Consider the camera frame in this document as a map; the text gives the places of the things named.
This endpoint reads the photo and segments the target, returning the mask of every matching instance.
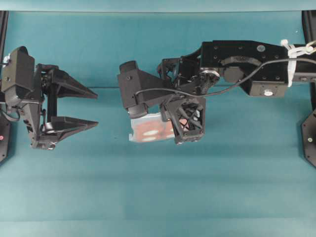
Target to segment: black mounting plate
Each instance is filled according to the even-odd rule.
[[[8,155],[11,123],[3,116],[0,116],[0,162]]]

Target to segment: black metal frame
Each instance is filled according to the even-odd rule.
[[[0,11],[0,59],[3,59],[4,43],[6,36],[6,28],[8,23],[8,11]],[[0,92],[0,106],[4,103],[4,94]],[[9,140],[11,132],[11,123],[7,118],[0,114],[0,162],[3,161],[8,155]]]
[[[302,11],[302,25],[305,42],[316,40],[316,10]],[[316,167],[316,84],[310,83],[313,112],[302,123],[304,155],[308,162]]]

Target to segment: white zip tie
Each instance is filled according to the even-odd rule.
[[[313,44],[316,44],[316,41],[312,41],[312,42],[306,44],[306,46],[296,48],[295,45],[288,44],[287,39],[281,40],[281,45],[287,49],[287,51],[288,51],[287,55],[289,58],[297,58],[297,57],[302,56],[304,54],[310,55],[310,54],[316,52],[316,48],[314,49],[312,47]],[[288,62],[288,65],[287,65],[288,87],[292,86],[295,70],[296,70],[296,61]]]

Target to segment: teal backdrop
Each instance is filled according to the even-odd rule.
[[[155,73],[162,58],[202,41],[304,43],[301,12],[10,12],[5,53],[24,45],[99,94],[59,99],[58,115],[99,121],[52,152],[32,150],[13,126],[0,165],[0,237],[314,237],[316,169],[303,156],[308,85],[284,98],[239,88],[207,99],[197,143],[128,141],[116,74],[136,59]],[[213,90],[223,87],[221,82]]]

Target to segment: screw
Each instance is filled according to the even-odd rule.
[[[265,89],[263,91],[263,93],[264,93],[265,96],[272,96],[273,95],[273,92],[270,89]]]
[[[266,48],[265,48],[264,45],[261,44],[261,45],[258,45],[257,50],[258,50],[259,52],[264,52],[264,51],[266,50]]]

